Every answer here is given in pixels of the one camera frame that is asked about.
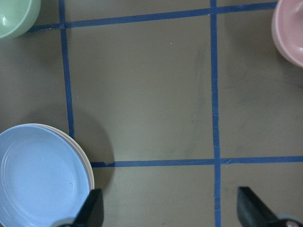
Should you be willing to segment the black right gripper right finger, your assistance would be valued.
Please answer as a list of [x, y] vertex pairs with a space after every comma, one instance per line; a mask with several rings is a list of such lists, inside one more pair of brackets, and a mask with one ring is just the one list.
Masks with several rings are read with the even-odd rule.
[[237, 217], [242, 227], [275, 227], [279, 218], [249, 187], [237, 189]]

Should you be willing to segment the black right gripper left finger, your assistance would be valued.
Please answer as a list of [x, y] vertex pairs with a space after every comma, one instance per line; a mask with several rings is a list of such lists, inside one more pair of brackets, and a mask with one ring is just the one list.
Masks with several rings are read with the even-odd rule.
[[103, 192], [94, 189], [89, 192], [72, 227], [101, 227], [104, 222]]

